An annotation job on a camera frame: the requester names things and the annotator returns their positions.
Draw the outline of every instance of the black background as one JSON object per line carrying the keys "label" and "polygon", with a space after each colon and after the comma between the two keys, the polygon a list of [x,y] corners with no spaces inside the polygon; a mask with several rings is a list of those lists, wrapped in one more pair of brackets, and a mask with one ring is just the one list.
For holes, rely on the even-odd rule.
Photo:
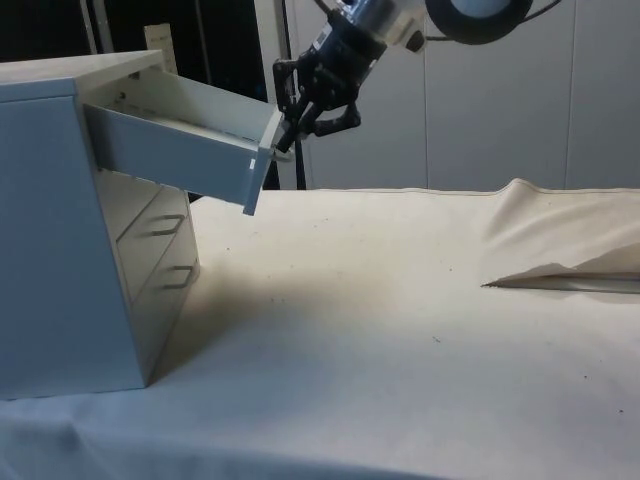
{"label": "black background", "polygon": [[[178,73],[206,83],[193,0],[105,0],[105,6],[116,52],[146,50],[144,26],[170,23]],[[253,0],[201,0],[201,12],[211,84],[266,101]],[[90,53],[79,0],[0,0],[0,62]],[[279,188],[275,165],[265,188]]]}

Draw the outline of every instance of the fabric fold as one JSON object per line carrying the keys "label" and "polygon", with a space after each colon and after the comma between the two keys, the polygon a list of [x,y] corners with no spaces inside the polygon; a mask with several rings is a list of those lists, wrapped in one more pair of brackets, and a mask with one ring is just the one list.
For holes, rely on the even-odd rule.
{"label": "fabric fold", "polygon": [[496,195],[482,232],[483,285],[640,286],[640,190],[554,191],[517,179]]}

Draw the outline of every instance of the open drawer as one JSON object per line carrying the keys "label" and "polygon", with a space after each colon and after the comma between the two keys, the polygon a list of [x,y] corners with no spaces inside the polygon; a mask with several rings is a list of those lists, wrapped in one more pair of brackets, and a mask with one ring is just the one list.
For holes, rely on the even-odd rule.
{"label": "open drawer", "polygon": [[108,91],[109,101],[84,105],[102,168],[253,214],[282,117],[276,107],[153,68]]}

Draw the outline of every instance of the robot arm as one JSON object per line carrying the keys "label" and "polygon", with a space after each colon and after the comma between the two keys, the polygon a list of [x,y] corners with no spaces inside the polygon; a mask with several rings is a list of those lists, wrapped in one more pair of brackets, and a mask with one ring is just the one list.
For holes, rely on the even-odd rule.
{"label": "robot arm", "polygon": [[[527,17],[533,0],[337,0],[334,9],[314,1],[327,14],[320,35],[298,60],[273,66],[285,118],[285,132],[276,145],[282,152],[310,134],[322,137],[360,126],[356,100],[363,82],[388,47],[422,51],[427,15],[447,39],[477,45],[498,40],[542,13]],[[298,95],[287,91],[288,84],[296,83],[294,73]],[[323,112],[340,107],[346,107],[341,116],[319,120]]]}

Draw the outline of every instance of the drawer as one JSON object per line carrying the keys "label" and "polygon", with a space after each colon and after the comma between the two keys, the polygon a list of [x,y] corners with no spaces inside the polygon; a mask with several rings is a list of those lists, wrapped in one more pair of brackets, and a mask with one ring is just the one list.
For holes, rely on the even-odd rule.
{"label": "drawer", "polygon": [[145,379],[153,370],[198,272],[195,238],[191,219],[187,218],[131,310],[133,333]]}
{"label": "drawer", "polygon": [[115,241],[162,188],[157,183],[101,170],[96,188],[109,236]]}
{"label": "drawer", "polygon": [[131,302],[188,216],[186,194],[164,187],[118,239],[118,255]]}
{"label": "drawer", "polygon": [[155,70],[116,90],[107,106],[84,105],[101,167],[253,214],[282,118],[276,107]]}

